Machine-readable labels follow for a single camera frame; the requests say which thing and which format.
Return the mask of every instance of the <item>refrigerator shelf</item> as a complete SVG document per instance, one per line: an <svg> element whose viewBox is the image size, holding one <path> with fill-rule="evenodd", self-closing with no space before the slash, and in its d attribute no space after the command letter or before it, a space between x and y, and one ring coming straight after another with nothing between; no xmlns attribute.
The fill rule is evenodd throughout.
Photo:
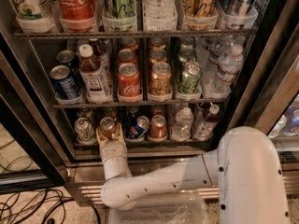
<svg viewBox="0 0 299 224"><path fill-rule="evenodd" d="M147 38L152 36L163 36L163 37L181 37L181 36L210 36L210 35L255 35L258 27L254 25L251 29L240 29L240 30L202 30L202 31L162 31L162 32L151 32L151 31L137 31L137 32L99 32L99 33L52 33L52 34L26 34L21 31L16 32L14 35L20 39L88 39L88 38L124 38L126 36L135 38Z"/></svg>

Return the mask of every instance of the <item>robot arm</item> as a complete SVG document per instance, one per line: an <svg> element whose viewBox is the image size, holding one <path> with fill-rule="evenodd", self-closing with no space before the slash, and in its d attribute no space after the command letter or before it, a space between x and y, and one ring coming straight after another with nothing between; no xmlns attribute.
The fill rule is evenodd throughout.
<svg viewBox="0 0 299 224"><path fill-rule="evenodd" d="M127 174L105 183L104 204L129 209L145 195L219 186L221 223L290 223L276 149L249 127L232 129L217 150L146 175Z"/></svg>

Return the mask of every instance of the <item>black cable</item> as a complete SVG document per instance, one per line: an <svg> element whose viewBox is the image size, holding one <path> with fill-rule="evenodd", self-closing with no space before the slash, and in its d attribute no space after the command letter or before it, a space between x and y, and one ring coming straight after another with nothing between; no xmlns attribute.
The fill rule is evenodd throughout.
<svg viewBox="0 0 299 224"><path fill-rule="evenodd" d="M94 207L94 205L92 205L92 208L93 208L93 211L94 211L94 213L95 213L95 215L96 215L97 223L98 223L98 224L101 224L101 217L100 217L100 215L99 215L97 209Z"/></svg>

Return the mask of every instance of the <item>bottle cap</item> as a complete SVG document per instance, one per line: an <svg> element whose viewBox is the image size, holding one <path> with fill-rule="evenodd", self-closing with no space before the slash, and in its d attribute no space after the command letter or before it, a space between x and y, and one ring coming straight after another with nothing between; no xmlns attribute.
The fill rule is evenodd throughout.
<svg viewBox="0 0 299 224"><path fill-rule="evenodd" d="M212 105L210 108L209 108L209 112L212 113L213 115L217 115L218 112L219 112L219 107L217 105Z"/></svg>
<svg viewBox="0 0 299 224"><path fill-rule="evenodd" d="M234 55L240 55L243 52L243 47L240 44L234 44L231 47L231 51Z"/></svg>
<svg viewBox="0 0 299 224"><path fill-rule="evenodd" d="M78 48L80 55L82 57L90 57L93 55L93 49L90 45L88 44L83 44Z"/></svg>

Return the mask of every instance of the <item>blue can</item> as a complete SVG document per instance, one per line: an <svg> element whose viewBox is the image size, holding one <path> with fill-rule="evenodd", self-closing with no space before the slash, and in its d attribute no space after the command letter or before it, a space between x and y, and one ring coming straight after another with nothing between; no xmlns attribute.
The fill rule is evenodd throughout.
<svg viewBox="0 0 299 224"><path fill-rule="evenodd" d="M131 124L131 127L126 134L126 138L133 140L142 138L149 128L150 120L145 116L139 116L137 117L136 122Z"/></svg>
<svg viewBox="0 0 299 224"><path fill-rule="evenodd" d="M79 87L66 65L53 67L50 70L50 79L61 99L71 100L79 97Z"/></svg>
<svg viewBox="0 0 299 224"><path fill-rule="evenodd" d="M75 82L81 88L83 86L83 79L78 70L79 59L75 52L69 49L63 50L57 54L56 60L58 64L64 64L70 68Z"/></svg>

